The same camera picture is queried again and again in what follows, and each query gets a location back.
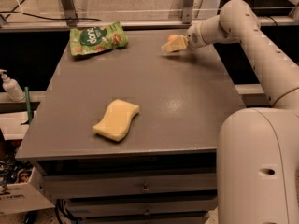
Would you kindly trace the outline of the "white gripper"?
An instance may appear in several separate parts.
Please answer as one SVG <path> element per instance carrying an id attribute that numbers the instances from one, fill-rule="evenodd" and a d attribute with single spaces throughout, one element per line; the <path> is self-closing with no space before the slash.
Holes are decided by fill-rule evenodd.
<path id="1" fill-rule="evenodd" d="M 193 24 L 187 30 L 187 37 L 184 35 L 180 35 L 178 38 L 175 38 L 171 42 L 166 42 L 164 45 L 162 45 L 162 51 L 170 53 L 186 49 L 188 47 L 188 40 L 189 46 L 195 49 L 207 46 L 207 42 L 204 40 L 201 27 L 201 22 Z"/>

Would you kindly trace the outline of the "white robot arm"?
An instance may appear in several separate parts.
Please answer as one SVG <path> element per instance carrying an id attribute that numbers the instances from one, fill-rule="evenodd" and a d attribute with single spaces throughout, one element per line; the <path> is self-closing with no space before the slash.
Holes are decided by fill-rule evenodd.
<path id="1" fill-rule="evenodd" d="M 235 112 L 217 145 L 219 224 L 299 224 L 299 66 L 261 30 L 243 0 L 162 46 L 173 52 L 237 42 L 269 102 Z"/>

